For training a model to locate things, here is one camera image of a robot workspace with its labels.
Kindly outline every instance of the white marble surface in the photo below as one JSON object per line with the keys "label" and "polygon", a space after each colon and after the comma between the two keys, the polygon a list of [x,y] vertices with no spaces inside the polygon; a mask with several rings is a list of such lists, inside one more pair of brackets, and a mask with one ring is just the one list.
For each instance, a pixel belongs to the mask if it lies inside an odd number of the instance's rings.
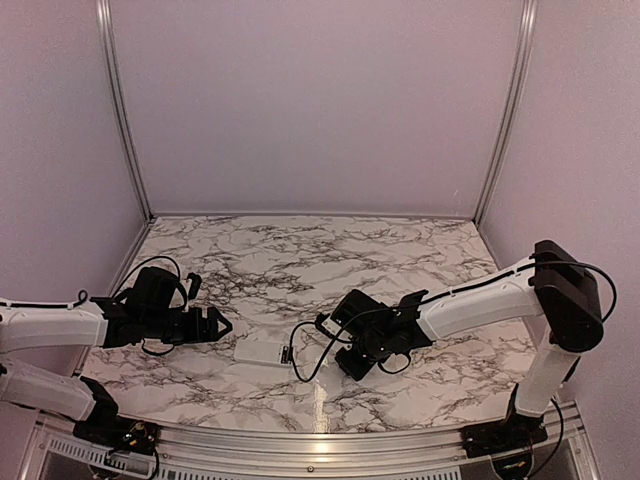
{"label": "white marble surface", "polygon": [[[407,293],[494,271],[470,222],[161,218],[137,261],[157,254],[174,257],[183,277],[189,271],[203,276],[195,304],[218,306],[233,322],[234,332],[219,343],[184,345],[162,358],[145,355],[139,345],[94,349],[84,375],[99,380],[125,415],[318,433],[477,421],[504,414],[511,389],[535,353],[522,322],[511,321],[415,352],[411,367],[400,375],[374,368],[358,383],[345,377],[333,353],[309,384],[297,381],[289,369],[233,360],[238,339],[286,342],[296,323],[330,313],[353,288],[391,305]],[[307,329],[296,340],[299,362],[317,358],[326,343]]]}

